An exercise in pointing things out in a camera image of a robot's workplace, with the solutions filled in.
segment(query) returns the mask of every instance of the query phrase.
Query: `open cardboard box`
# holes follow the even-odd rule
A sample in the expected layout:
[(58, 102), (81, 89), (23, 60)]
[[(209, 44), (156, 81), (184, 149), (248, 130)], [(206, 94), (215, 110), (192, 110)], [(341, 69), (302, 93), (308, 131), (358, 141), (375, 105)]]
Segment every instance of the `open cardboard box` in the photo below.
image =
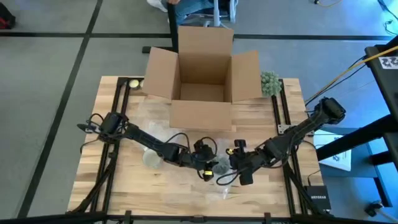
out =
[(152, 48), (143, 92), (172, 100), (173, 128), (231, 130), (231, 104), (261, 97), (256, 51), (231, 55), (233, 30), (178, 28), (179, 54)]

